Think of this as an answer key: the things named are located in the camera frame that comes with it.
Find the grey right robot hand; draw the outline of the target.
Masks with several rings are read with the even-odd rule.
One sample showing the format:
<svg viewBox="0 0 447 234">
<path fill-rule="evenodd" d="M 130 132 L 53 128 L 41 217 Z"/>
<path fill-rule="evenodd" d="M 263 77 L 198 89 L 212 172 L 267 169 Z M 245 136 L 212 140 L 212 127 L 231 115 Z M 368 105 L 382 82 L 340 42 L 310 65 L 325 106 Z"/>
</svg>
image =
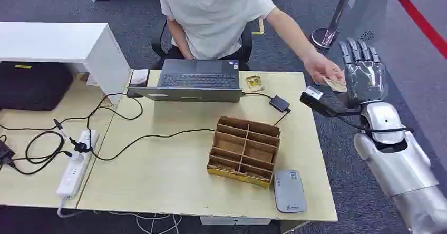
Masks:
<svg viewBox="0 0 447 234">
<path fill-rule="evenodd" d="M 387 70 L 375 47 L 362 40 L 339 41 L 345 64 L 346 93 L 339 98 L 349 109 L 364 103 L 382 101 L 388 96 Z"/>
</svg>

